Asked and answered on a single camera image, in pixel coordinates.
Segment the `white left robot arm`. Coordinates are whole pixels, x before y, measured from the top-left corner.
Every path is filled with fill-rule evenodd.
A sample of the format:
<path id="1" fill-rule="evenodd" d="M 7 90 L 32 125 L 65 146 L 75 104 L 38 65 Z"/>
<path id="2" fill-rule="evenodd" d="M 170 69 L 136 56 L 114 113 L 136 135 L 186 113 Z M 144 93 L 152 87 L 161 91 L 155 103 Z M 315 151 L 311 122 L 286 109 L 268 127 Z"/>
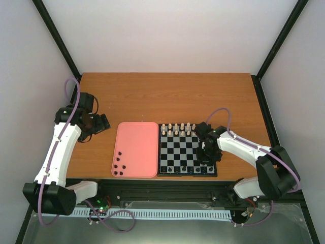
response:
<path id="1" fill-rule="evenodd" d="M 23 194 L 32 209 L 40 214 L 70 215 L 75 206 L 89 199 L 105 201 L 106 192 L 93 180 L 66 185 L 67 169 L 76 143 L 110 128 L 105 114 L 90 114 L 87 109 L 62 107 L 55 115 L 53 138 L 43 166 Z"/>

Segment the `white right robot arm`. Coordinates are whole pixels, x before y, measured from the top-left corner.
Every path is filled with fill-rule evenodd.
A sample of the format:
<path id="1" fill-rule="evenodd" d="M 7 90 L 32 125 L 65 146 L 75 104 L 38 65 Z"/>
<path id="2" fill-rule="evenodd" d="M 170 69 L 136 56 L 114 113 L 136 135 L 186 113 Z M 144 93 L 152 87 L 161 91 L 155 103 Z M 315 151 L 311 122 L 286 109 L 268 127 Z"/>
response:
<path id="1" fill-rule="evenodd" d="M 256 169 L 256 177 L 239 179 L 230 187 L 229 197 L 245 199 L 265 196 L 270 200 L 278 200 L 287 193 L 299 190 L 299 174 L 282 146 L 261 146 L 226 127 L 213 129 L 205 122 L 197 125 L 194 133 L 199 139 L 199 163 L 219 162 L 223 152 L 227 152 Z"/>

